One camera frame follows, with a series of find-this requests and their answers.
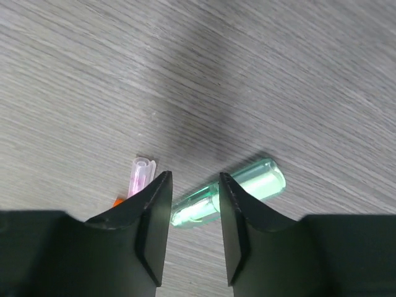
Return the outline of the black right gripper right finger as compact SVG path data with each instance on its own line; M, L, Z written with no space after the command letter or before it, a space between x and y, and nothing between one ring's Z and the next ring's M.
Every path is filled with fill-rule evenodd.
M221 173L228 284L235 296L394 296L394 215L292 220Z

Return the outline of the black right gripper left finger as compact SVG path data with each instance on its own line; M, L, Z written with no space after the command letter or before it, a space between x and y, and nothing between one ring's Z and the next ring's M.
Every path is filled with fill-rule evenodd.
M1 295L155 296L171 203L165 171L84 222L58 210L1 212Z

